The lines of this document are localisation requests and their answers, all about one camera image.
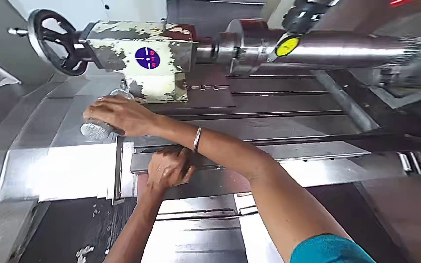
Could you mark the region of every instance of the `metal workpiece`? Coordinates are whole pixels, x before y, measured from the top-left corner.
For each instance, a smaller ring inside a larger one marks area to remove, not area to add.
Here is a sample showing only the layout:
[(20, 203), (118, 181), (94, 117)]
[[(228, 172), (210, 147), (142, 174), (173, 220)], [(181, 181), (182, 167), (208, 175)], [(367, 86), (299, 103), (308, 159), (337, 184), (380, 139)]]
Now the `metal workpiece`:
[(215, 61), (215, 43), (212, 38), (201, 38), (196, 46), (196, 63), (207, 64)]
[[(133, 95), (129, 91), (128, 84), (125, 79), (121, 79), (120, 88), (112, 90), (109, 95), (122, 96), (128, 100), (134, 99)], [(117, 133), (120, 136), (126, 134), (125, 131), (95, 118), (86, 119), (86, 122), (80, 127), (80, 133), (93, 141), (105, 140), (112, 132)]]

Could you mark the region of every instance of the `metal bar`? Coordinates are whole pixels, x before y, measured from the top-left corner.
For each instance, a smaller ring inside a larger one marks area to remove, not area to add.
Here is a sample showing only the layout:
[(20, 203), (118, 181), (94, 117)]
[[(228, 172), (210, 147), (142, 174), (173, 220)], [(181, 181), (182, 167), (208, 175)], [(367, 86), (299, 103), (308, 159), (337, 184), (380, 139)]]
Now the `metal bar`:
[(355, 101), (345, 92), (325, 71), (312, 71), (318, 81), (331, 92), (334, 99), (344, 111), (352, 118), (355, 124), (363, 131), (372, 131), (380, 128)]
[(230, 79), (315, 79), (313, 75), (226, 75)]
[(115, 166), (115, 182), (113, 185), (113, 198), (111, 205), (114, 205), (121, 199), (121, 173), (122, 173), (122, 160), (123, 160), (123, 142), (124, 137), (118, 136), (116, 138), (116, 166)]
[(305, 117), (305, 116), (326, 116), (344, 115), (340, 110), (332, 111), (288, 111), (288, 112), (260, 112), (260, 113), (230, 113), (230, 114), (202, 114), (202, 115), (174, 115), (170, 116), (180, 121), (191, 120), (219, 120), (219, 119), (246, 119), (246, 118), (268, 118), (268, 117)]
[(254, 92), (232, 92), (234, 97), (241, 96), (286, 96), (286, 95), (323, 95), (327, 91), (254, 91)]

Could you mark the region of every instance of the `round metal part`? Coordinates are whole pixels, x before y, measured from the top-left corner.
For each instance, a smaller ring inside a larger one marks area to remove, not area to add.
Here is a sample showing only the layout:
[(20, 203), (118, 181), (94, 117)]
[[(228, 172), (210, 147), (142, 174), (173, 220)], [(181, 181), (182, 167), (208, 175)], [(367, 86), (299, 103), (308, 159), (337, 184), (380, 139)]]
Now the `round metal part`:
[[(49, 18), (56, 20), (66, 33), (44, 27), (43, 22)], [(79, 76), (86, 71), (87, 61), (83, 60), (81, 51), (75, 48), (75, 44), (79, 44), (79, 33), (62, 15), (50, 10), (35, 10), (29, 16), (27, 32), (38, 56), (58, 71), (70, 76)], [(59, 57), (47, 42), (62, 45), (68, 53), (67, 57)]]
[(134, 96), (129, 92), (129, 89), (125, 88), (117, 88), (110, 92), (110, 96), (123, 96), (128, 100), (134, 99)]
[(229, 63), (237, 57), (236, 33), (219, 33), (216, 45), (216, 62)]
[(227, 33), (234, 33), (236, 59), (232, 59), (229, 73), (250, 75), (261, 63), (269, 59), (280, 37), (285, 33), (280, 29), (268, 29), (261, 19), (235, 19), (228, 24)]
[(196, 47), (196, 63), (213, 63), (215, 61), (215, 46), (211, 38), (199, 39)]
[(89, 140), (102, 141), (108, 138), (113, 131), (111, 125), (99, 125), (99, 120), (91, 119), (80, 127), (80, 133), (86, 136)]

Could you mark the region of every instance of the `handwheel handle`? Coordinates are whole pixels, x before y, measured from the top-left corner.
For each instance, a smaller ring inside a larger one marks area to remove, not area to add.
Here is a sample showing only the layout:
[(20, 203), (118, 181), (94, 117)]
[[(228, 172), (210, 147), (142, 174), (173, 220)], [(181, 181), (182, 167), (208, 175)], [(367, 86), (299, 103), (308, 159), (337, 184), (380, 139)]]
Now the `handwheel handle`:
[[(49, 18), (56, 20), (66, 33), (62, 34), (44, 27), (43, 21)], [(33, 11), (28, 19), (27, 35), (38, 56), (58, 71), (70, 76), (79, 76), (86, 71), (87, 62), (91, 59), (85, 56), (85, 52), (81, 52), (75, 47), (75, 44), (81, 45), (79, 43), (80, 33), (62, 15), (44, 9)], [(59, 57), (47, 42), (62, 45), (66, 49), (68, 56)]]

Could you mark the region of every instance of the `fingers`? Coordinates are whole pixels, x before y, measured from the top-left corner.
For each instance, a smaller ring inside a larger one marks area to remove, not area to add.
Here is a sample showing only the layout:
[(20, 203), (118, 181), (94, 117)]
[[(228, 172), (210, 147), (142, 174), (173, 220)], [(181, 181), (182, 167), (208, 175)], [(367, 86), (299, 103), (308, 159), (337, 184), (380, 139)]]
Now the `fingers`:
[(98, 106), (103, 106), (106, 108), (110, 108), (113, 111), (121, 111), (124, 108), (124, 105), (122, 105), (121, 103), (114, 103), (114, 102), (109, 102), (109, 101), (99, 101), (96, 100), (93, 104), (93, 106), (98, 107)]
[(188, 159), (191, 157), (192, 151), (186, 147), (183, 147), (183, 149), (180, 151), (180, 153), (178, 154), (178, 157), (180, 159)]
[(108, 122), (115, 115), (110, 108), (104, 106), (89, 106), (82, 114), (84, 118), (95, 118)]
[(196, 166), (191, 165), (190, 168), (188, 168), (188, 171), (186, 172), (186, 175), (183, 177), (183, 183), (190, 182), (191, 176), (196, 172)]
[(128, 103), (130, 100), (126, 99), (123, 96), (103, 96), (97, 99), (98, 101), (111, 102), (111, 103)]

